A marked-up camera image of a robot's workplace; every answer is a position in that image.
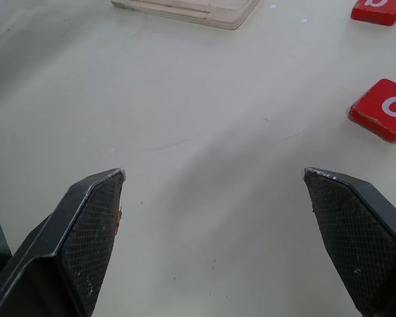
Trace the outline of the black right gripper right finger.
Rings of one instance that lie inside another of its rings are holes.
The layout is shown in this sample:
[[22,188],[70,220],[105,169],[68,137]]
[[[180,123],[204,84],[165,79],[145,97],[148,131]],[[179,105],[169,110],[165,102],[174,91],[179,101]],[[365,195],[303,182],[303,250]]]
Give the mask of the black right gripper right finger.
[[396,316],[396,208],[369,182],[307,167],[325,249],[362,316]]

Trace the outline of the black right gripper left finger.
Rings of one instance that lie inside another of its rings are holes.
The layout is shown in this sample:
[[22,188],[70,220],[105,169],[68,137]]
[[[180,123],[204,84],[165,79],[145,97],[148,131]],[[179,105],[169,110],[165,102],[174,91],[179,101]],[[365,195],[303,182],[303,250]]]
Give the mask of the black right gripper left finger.
[[91,316],[119,226],[125,171],[74,183],[0,271],[0,316]]

